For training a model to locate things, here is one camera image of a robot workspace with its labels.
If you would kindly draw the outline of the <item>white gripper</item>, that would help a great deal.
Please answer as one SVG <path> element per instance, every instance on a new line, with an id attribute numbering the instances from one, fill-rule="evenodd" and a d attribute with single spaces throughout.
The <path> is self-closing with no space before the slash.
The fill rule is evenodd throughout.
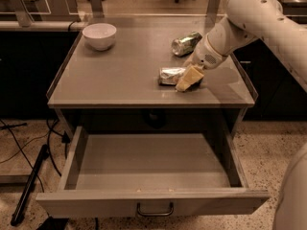
<path id="1" fill-rule="evenodd" d="M 197 44 L 193 54 L 184 61 L 182 67 L 187 67 L 183 75 L 179 78 L 176 91 L 184 92 L 193 84 L 200 81 L 205 70 L 212 70 L 220 66 L 226 60 L 226 56 L 218 53 L 209 42 L 209 34 Z"/>

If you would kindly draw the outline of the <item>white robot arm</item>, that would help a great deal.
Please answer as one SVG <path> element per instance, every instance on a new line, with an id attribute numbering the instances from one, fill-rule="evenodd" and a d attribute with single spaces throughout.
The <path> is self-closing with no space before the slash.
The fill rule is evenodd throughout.
<path id="1" fill-rule="evenodd" d="M 184 62 L 176 90 L 183 92 L 234 50 L 261 39 L 301 87 L 307 82 L 307 30 L 287 18 L 277 0 L 227 0 L 223 19 Z M 307 230 L 307 144 L 291 159 L 275 209 L 272 230 Z"/>

